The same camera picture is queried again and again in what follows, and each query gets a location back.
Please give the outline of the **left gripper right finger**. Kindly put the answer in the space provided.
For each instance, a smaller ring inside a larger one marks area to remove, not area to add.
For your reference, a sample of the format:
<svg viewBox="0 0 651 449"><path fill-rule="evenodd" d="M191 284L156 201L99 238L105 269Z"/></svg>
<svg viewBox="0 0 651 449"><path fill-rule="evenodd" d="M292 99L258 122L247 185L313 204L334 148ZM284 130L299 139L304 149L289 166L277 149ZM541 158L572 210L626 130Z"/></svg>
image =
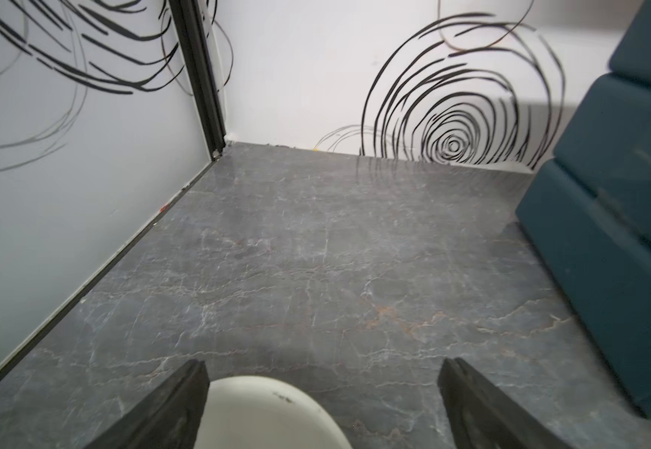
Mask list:
<svg viewBox="0 0 651 449"><path fill-rule="evenodd" d="M443 361L437 386L458 448L568 448L463 358Z"/></svg>

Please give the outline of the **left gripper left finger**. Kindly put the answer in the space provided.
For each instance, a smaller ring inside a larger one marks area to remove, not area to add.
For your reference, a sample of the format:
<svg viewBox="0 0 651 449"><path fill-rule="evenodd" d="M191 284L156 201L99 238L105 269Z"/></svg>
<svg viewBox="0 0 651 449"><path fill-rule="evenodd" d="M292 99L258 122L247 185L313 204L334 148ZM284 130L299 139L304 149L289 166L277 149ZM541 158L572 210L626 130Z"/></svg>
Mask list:
<svg viewBox="0 0 651 449"><path fill-rule="evenodd" d="M191 359L87 446L192 449L208 393L206 364Z"/></svg>

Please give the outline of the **teal drawer cabinet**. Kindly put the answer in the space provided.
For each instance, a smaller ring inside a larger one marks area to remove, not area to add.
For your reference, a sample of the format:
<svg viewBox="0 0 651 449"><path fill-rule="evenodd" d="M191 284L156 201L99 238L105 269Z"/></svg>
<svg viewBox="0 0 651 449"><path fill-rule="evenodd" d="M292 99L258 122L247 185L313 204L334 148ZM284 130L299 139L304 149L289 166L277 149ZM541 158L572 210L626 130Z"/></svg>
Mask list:
<svg viewBox="0 0 651 449"><path fill-rule="evenodd" d="M516 214L629 402L651 420L651 1Z"/></svg>

